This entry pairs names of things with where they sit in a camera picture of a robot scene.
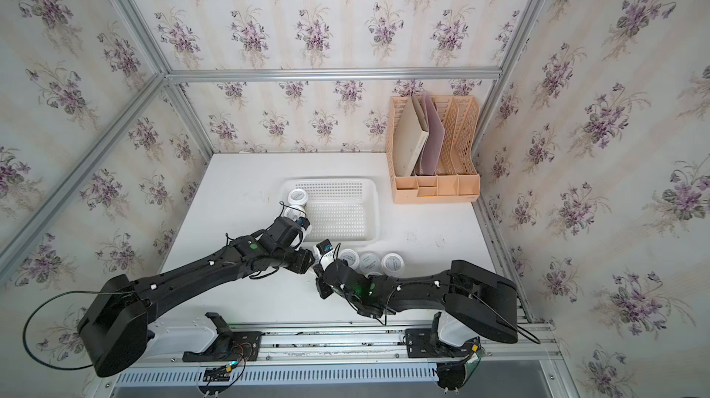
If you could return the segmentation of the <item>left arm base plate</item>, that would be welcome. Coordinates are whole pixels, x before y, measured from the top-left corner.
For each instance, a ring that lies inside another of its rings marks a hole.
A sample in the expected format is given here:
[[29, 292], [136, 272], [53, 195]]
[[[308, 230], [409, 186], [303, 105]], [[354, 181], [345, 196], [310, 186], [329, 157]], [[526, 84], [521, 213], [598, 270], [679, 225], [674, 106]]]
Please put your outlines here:
[[185, 363], [206, 363], [237, 361], [242, 357], [247, 362], [257, 360], [263, 334], [260, 331], [237, 331], [236, 333], [220, 333], [203, 352], [184, 352], [182, 361]]

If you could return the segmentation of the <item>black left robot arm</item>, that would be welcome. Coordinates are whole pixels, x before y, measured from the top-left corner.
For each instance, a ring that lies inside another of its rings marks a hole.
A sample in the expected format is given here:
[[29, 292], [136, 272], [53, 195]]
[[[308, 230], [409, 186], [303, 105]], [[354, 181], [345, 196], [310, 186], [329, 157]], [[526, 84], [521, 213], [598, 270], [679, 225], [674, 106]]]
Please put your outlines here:
[[305, 217], [279, 216], [269, 227], [229, 238], [220, 250], [174, 270], [134, 281], [125, 275], [107, 281], [78, 325], [94, 373], [108, 378], [129, 368], [153, 338], [148, 326], [200, 294], [280, 269], [307, 272], [315, 256], [301, 245], [310, 229]]

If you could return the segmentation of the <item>yogurt cup front row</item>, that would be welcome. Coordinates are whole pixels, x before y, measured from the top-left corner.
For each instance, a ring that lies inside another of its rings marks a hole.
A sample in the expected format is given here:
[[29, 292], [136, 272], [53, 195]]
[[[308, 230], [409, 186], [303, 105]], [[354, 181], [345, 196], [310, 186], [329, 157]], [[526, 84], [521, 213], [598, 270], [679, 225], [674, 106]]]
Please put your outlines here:
[[315, 246], [312, 248], [312, 255], [314, 256], [314, 263], [315, 264], [319, 263], [322, 258], [322, 255], [321, 255], [320, 251]]
[[284, 217], [289, 218], [290, 220], [294, 220], [294, 222], [297, 222], [300, 218], [305, 218], [307, 216], [307, 214], [301, 207], [294, 207], [291, 205], [286, 205], [284, 207], [282, 215]]

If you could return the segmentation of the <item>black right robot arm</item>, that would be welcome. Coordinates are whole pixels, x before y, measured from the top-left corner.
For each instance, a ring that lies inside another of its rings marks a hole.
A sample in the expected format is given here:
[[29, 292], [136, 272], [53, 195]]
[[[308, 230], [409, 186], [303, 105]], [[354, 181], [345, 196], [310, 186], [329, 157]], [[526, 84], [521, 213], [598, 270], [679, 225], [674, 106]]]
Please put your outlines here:
[[407, 310], [438, 310], [488, 340], [518, 342], [516, 285], [465, 260], [415, 278], [366, 277], [339, 259], [324, 269], [317, 267], [315, 274], [323, 298], [338, 294], [364, 318], [382, 320]]

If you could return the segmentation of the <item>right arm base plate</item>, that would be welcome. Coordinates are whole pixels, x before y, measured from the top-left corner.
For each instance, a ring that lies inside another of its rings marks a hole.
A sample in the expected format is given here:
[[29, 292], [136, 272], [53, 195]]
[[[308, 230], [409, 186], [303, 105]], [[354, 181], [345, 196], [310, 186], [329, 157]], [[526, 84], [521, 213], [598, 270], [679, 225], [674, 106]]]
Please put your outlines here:
[[431, 329], [406, 329], [404, 344], [409, 359], [464, 358], [473, 353], [473, 346], [481, 347], [481, 338], [475, 335], [458, 347], [440, 341]]

